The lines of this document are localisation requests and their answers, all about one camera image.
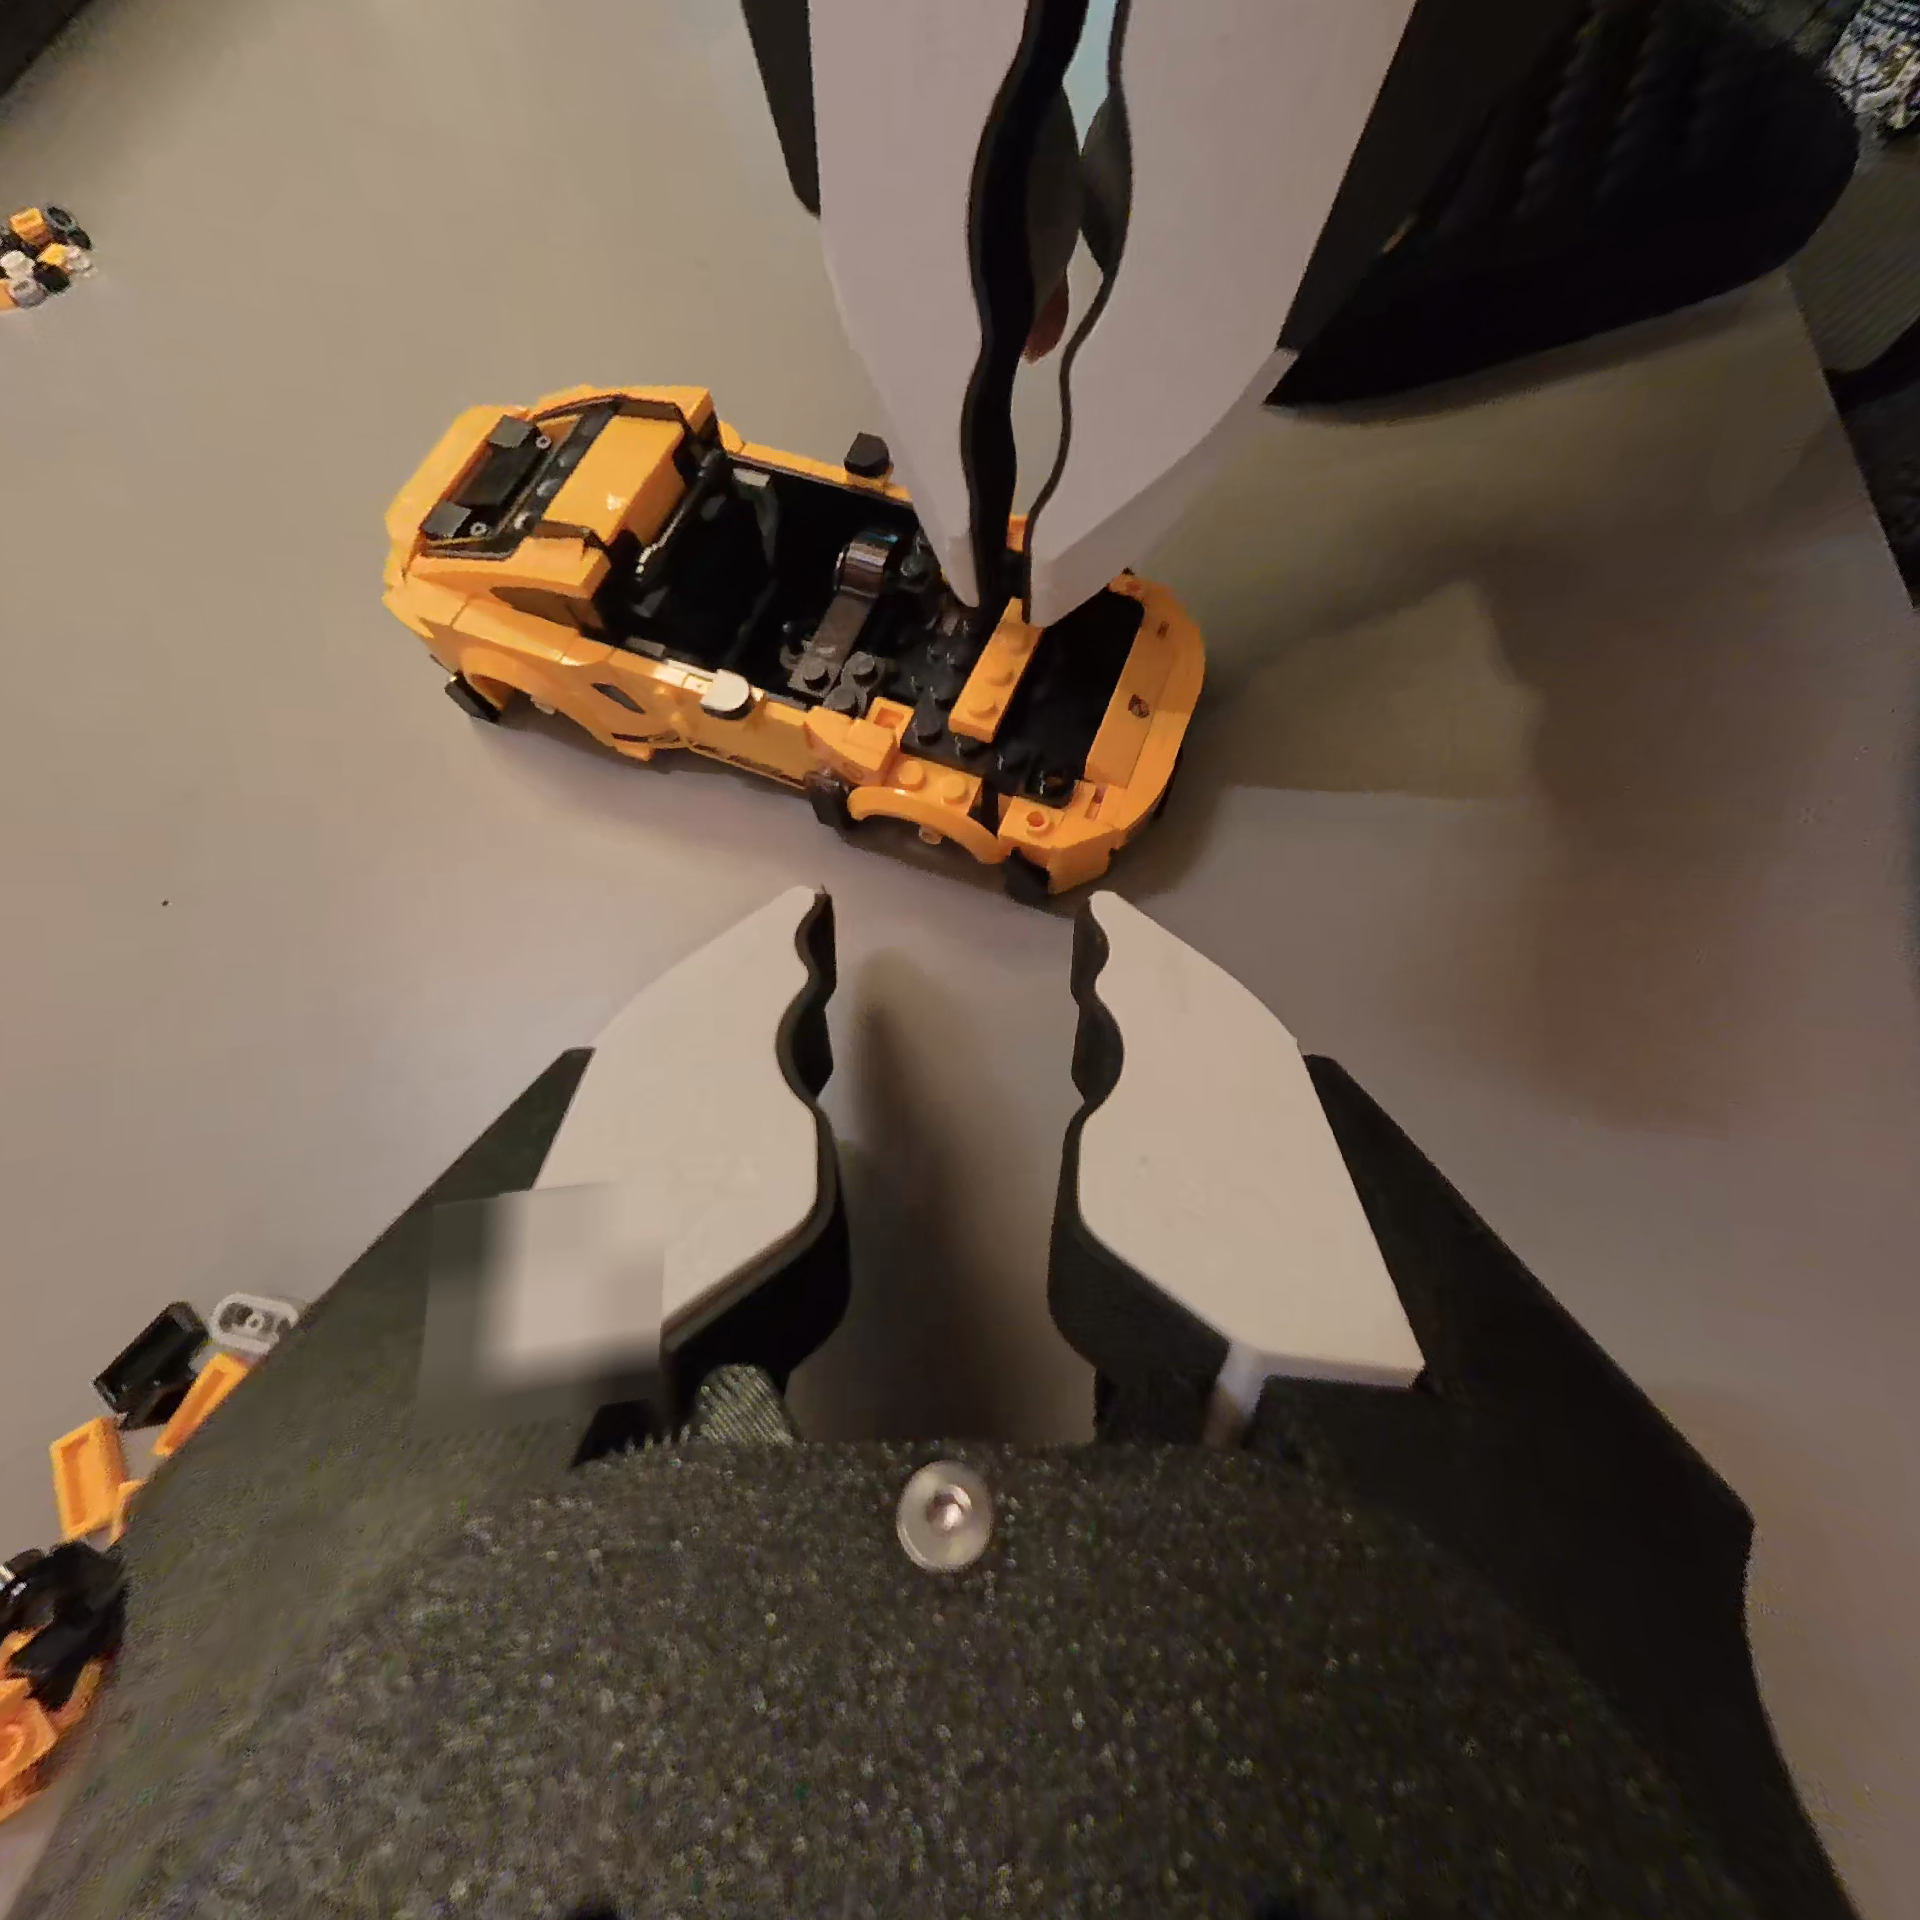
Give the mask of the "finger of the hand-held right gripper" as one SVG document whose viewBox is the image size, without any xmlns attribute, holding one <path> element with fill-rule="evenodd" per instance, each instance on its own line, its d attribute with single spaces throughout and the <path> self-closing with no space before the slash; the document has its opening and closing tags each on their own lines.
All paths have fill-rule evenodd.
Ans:
<svg viewBox="0 0 1920 1920">
<path fill-rule="evenodd" d="M 1045 302 L 1030 236 L 1078 2 L 806 10 L 824 267 L 948 587 L 1008 593 L 1012 401 Z"/>
<path fill-rule="evenodd" d="M 1293 297 L 1411 2 L 1148 2 L 1115 25 L 1128 198 L 1026 524 L 1038 627 L 1136 566 L 1288 366 Z"/>
</svg>

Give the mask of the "orange lego car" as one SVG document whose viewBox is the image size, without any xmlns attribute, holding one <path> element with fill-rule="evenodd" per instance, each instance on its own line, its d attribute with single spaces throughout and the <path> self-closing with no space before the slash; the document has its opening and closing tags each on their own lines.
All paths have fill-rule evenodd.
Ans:
<svg viewBox="0 0 1920 1920">
<path fill-rule="evenodd" d="M 1000 613 L 948 587 L 891 452 L 740 436 L 693 387 L 463 412 L 386 513 L 383 602 L 468 718 L 531 703 L 631 762 L 688 753 L 888 822 L 1022 901 L 1100 881 L 1165 806 L 1202 634 L 1125 570 L 1039 630 L 995 743 L 948 732 Z"/>
</svg>

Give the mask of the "person's right forearm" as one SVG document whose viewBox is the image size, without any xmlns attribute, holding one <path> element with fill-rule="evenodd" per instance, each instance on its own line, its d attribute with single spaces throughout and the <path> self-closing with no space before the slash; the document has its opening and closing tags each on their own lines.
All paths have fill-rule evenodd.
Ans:
<svg viewBox="0 0 1920 1920">
<path fill-rule="evenodd" d="M 1663 321 L 1781 269 L 1856 119 L 1727 5 L 1575 5 L 1267 405 L 1396 401 Z"/>
</svg>

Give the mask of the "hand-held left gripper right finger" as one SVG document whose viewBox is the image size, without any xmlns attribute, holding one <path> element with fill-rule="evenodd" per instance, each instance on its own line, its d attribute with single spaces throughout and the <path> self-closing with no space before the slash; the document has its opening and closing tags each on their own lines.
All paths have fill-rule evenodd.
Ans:
<svg viewBox="0 0 1920 1920">
<path fill-rule="evenodd" d="M 1046 1307 L 1098 1382 L 1212 1437 L 1278 1381 L 1416 1386 L 1423 1349 L 1285 1021 L 1115 892 L 1074 916 L 1069 987 Z"/>
</svg>

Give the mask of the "orange lego plate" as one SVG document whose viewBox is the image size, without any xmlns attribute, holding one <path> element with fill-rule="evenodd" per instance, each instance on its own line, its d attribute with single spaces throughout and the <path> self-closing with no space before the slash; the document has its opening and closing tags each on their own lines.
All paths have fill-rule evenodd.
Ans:
<svg viewBox="0 0 1920 1920">
<path fill-rule="evenodd" d="M 995 743 L 1038 645 L 1039 630 L 1022 617 L 1016 602 L 1008 603 L 951 703 L 947 727 L 952 735 Z"/>
</svg>

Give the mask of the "small orange black lego assembly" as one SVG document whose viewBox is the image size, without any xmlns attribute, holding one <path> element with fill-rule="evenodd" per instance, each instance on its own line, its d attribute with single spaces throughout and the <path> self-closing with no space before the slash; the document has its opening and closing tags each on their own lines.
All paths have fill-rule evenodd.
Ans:
<svg viewBox="0 0 1920 1920">
<path fill-rule="evenodd" d="M 3 311 L 32 311 L 99 267 L 80 219 L 56 205 L 24 205 L 3 219 Z"/>
</svg>

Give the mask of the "pile of loose lego pieces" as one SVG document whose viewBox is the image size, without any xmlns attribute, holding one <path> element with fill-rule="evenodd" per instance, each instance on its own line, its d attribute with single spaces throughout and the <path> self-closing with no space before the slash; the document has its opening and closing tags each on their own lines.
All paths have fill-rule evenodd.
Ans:
<svg viewBox="0 0 1920 1920">
<path fill-rule="evenodd" d="M 128 1618 L 124 1541 L 147 1471 L 178 1455 L 232 1389 L 306 1319 L 306 1303 L 231 1291 L 207 1314 L 168 1303 L 92 1388 L 102 1413 L 47 1446 L 56 1539 L 3 1565 L 3 1819 L 53 1786 L 116 1659 Z"/>
</svg>

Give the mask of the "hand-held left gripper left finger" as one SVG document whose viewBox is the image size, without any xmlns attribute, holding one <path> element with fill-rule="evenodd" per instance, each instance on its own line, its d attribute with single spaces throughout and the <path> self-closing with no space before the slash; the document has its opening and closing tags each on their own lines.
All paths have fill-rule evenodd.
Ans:
<svg viewBox="0 0 1920 1920">
<path fill-rule="evenodd" d="M 788 1386 L 838 1329 L 835 983 L 831 899 L 796 885 L 610 1019 L 531 1188 L 531 1233 L 581 1235 L 531 1294 L 531 1363 L 646 1372 L 678 1402 L 730 1365 Z"/>
</svg>

